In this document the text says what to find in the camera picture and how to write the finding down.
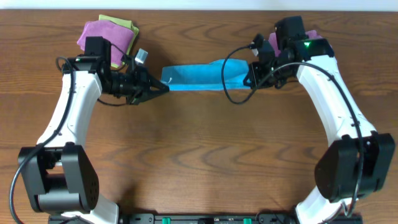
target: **blue towel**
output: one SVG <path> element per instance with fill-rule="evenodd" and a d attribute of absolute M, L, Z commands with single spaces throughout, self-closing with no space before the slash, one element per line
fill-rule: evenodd
<path fill-rule="evenodd" d="M 224 59 L 203 65 L 176 65 L 164 67 L 162 83 L 171 91 L 222 90 L 221 67 Z M 227 89 L 249 89 L 243 85 L 249 65 L 245 60 L 228 59 L 224 68 Z"/>

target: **white backdrop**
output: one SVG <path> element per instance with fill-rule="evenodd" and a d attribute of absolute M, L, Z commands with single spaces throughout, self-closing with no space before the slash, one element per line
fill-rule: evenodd
<path fill-rule="evenodd" d="M 398 11 L 398 0 L 0 0 L 0 9 Z"/>

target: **folded cloth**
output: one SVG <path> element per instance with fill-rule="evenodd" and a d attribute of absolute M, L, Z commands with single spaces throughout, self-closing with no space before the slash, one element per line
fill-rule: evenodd
<path fill-rule="evenodd" d="M 137 27 L 135 27 L 134 24 L 131 21 L 127 21 L 127 20 L 124 20 L 124 19 L 118 19 L 118 18 L 115 18 L 115 17 L 99 15 L 98 20 L 111 21 L 111 22 L 113 22 L 113 23 L 115 23 L 115 24 L 117 24 L 119 26 L 123 26 L 123 27 L 133 31 L 134 37 L 131 39 L 130 45 L 127 48 L 127 51 L 126 51 L 126 54 L 129 54 L 130 50 L 131 50 L 131 47 L 132 47 L 132 44 L 134 43 L 134 40 L 136 39 L 136 37 L 138 35 L 139 29 Z"/>
<path fill-rule="evenodd" d="M 222 90 L 221 67 L 224 60 L 205 65 L 176 65 L 164 67 L 161 81 L 172 91 Z M 247 61 L 228 59 L 224 68 L 227 89 L 247 89 L 243 78 L 248 74 Z"/>
<path fill-rule="evenodd" d="M 111 21 L 93 21 L 86 22 L 83 33 L 77 44 L 82 50 L 85 49 L 86 37 L 102 36 L 112 44 L 118 46 L 124 53 L 127 52 L 131 40 L 134 38 L 134 32 L 125 27 L 119 26 Z M 111 63 L 121 66 L 123 53 L 114 46 L 111 47 Z"/>

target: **table surface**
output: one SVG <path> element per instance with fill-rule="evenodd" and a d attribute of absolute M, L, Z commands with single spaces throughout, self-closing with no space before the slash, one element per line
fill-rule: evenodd
<path fill-rule="evenodd" d="M 0 223 L 11 222 L 9 183 L 22 146 L 34 146 L 61 90 L 55 57 L 81 53 L 76 41 L 98 14 L 140 28 L 134 49 L 147 66 L 209 63 L 247 44 L 273 24 L 300 14 L 333 46 L 343 79 L 380 133 L 398 138 L 398 14 L 378 12 L 0 11 Z M 237 58 L 253 61 L 250 51 Z M 243 98 L 246 91 L 234 91 Z M 105 100 L 117 102 L 110 96 Z M 124 212 L 257 213 L 289 210 L 314 188 L 313 170 L 327 150 L 325 131 L 302 86 L 258 91 L 245 105 L 222 91 L 171 92 L 139 106 L 96 105 L 86 153 L 100 192 Z M 398 218 L 397 156 L 382 191 L 360 200 L 366 223 Z M 34 213 L 20 178 L 16 210 Z"/>

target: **wooden tabletop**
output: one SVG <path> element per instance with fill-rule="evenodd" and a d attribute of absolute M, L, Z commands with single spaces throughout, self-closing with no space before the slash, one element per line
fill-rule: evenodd
<path fill-rule="evenodd" d="M 164 66 L 225 58 L 258 32 L 268 36 L 279 19 L 300 14 L 306 30 L 333 46 L 367 119 L 398 139 L 396 13 L 0 11 L 0 223 L 12 221 L 7 192 L 19 150 L 36 144 L 58 101 L 55 58 L 82 53 L 76 42 L 99 14 L 134 21 L 140 28 L 134 49 L 149 52 L 146 65 L 158 78 Z M 255 60 L 250 51 L 236 57 Z M 222 91 L 170 92 L 121 108 L 97 104 L 86 138 L 100 192 L 125 212 L 289 210 L 314 188 L 313 170 L 327 148 L 320 118 L 298 83 L 258 91 L 241 106 Z M 366 223 L 398 222 L 397 183 L 394 156 L 383 190 L 358 203 Z M 32 211 L 22 178 L 15 203 L 23 221 L 46 221 L 48 215 Z"/>

